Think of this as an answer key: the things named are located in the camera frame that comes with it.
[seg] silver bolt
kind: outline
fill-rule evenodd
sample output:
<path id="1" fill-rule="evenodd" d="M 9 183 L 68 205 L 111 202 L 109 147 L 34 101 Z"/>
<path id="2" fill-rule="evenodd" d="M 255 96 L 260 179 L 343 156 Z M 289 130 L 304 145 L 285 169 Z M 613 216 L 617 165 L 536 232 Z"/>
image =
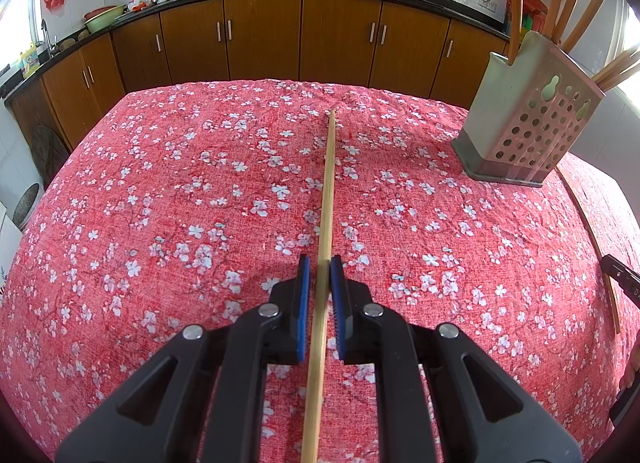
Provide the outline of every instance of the silver bolt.
<path id="1" fill-rule="evenodd" d="M 274 304 L 273 302 L 262 304 L 258 308 L 258 315 L 260 315 L 261 317 L 274 317 L 278 313 L 280 313 L 280 308 L 278 307 L 277 304 Z"/>
<path id="2" fill-rule="evenodd" d="M 453 324 L 443 324 L 438 328 L 441 337 L 456 338 L 460 334 L 460 330 Z"/>
<path id="3" fill-rule="evenodd" d="M 182 336 L 187 340 L 198 340 L 202 337 L 204 333 L 204 329 L 202 326 L 198 326 L 197 324 L 191 324 L 182 330 Z"/>
<path id="4" fill-rule="evenodd" d="M 375 302 L 366 304 L 362 310 L 367 317 L 379 317 L 385 312 L 385 309 Z"/>

